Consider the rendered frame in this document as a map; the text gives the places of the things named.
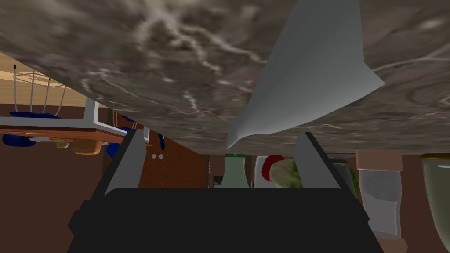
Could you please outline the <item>glass jar brown lid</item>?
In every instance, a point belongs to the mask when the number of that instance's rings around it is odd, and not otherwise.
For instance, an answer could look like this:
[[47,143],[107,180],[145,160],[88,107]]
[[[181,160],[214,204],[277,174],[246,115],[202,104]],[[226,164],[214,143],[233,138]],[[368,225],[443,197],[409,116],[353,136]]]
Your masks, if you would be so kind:
[[406,253],[401,235],[402,155],[399,150],[358,150],[360,193],[369,226],[384,253]]

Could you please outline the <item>olive glass jar gold rim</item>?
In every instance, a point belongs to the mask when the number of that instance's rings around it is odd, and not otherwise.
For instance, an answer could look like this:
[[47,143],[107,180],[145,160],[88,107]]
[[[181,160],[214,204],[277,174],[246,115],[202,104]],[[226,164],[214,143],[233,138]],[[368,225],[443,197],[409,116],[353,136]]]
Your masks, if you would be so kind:
[[450,153],[425,153],[420,159],[434,225],[450,253]]

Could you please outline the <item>brown bread loaf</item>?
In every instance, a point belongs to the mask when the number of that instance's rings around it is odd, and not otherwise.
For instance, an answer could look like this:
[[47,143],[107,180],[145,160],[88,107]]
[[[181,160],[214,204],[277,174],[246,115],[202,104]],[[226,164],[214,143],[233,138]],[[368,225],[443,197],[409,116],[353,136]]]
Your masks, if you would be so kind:
[[100,152],[102,142],[100,140],[73,139],[73,152],[79,155],[96,155]]

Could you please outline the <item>red round fruit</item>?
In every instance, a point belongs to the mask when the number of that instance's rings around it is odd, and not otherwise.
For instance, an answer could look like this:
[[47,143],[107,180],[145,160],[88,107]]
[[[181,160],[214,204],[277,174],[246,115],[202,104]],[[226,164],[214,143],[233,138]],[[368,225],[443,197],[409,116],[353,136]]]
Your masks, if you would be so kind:
[[263,165],[262,165],[262,169],[261,169],[261,175],[262,177],[268,181],[271,182],[270,180],[270,170],[271,170],[271,166],[274,165],[276,162],[282,161],[285,158],[281,155],[270,155],[268,156]]

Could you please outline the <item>blue bowl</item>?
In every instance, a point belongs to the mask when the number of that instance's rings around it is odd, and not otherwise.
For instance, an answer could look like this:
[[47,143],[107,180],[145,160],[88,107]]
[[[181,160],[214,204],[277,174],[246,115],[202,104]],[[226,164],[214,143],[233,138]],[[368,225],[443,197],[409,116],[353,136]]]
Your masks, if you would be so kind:
[[36,144],[36,142],[31,141],[29,137],[12,134],[3,134],[2,142],[11,147],[31,147]]

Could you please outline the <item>pale green bottle green cap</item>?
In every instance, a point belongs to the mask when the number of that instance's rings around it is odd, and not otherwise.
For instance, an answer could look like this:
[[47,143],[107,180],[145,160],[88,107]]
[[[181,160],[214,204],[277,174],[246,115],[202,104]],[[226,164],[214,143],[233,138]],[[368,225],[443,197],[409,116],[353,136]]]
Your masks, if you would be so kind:
[[244,154],[225,154],[225,171],[220,188],[249,188],[245,175],[246,156]]

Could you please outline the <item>green lettuce head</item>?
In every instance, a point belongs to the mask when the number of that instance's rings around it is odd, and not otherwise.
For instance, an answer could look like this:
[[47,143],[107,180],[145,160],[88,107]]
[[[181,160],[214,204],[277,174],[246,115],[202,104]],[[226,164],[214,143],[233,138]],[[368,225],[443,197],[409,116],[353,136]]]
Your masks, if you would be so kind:
[[[331,162],[356,197],[359,194],[359,179],[356,171],[343,159],[332,159]],[[294,158],[284,159],[271,165],[269,180],[278,188],[303,187]]]

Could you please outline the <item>brown cupboard round knobs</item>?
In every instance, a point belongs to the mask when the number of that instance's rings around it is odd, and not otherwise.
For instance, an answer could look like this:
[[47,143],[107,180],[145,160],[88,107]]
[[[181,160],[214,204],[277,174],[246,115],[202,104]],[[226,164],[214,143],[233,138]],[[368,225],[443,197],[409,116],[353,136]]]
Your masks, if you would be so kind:
[[204,188],[206,156],[165,138],[160,148],[158,134],[150,132],[150,146],[140,177],[140,188]]

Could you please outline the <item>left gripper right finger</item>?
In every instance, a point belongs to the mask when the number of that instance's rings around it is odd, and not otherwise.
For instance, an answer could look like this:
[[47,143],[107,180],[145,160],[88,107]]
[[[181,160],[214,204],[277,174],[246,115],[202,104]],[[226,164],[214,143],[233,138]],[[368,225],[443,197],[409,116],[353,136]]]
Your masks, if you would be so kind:
[[356,197],[349,164],[330,160],[311,132],[297,137],[294,159],[303,187],[338,188]]

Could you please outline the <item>white square container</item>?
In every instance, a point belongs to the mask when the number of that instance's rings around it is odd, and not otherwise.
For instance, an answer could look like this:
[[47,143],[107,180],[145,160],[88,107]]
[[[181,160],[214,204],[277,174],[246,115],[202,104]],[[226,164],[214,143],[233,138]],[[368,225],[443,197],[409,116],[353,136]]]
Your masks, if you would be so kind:
[[267,156],[258,156],[255,162],[254,169],[254,187],[255,188],[273,188],[275,185],[272,182],[265,180],[262,176],[262,167]]

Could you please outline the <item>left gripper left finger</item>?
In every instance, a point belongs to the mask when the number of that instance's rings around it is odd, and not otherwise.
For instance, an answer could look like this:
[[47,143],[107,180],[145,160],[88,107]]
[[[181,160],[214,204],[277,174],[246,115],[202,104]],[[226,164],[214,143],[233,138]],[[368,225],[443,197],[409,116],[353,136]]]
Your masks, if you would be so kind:
[[146,158],[143,130],[130,130],[101,177],[92,195],[96,200],[114,189],[137,188]]

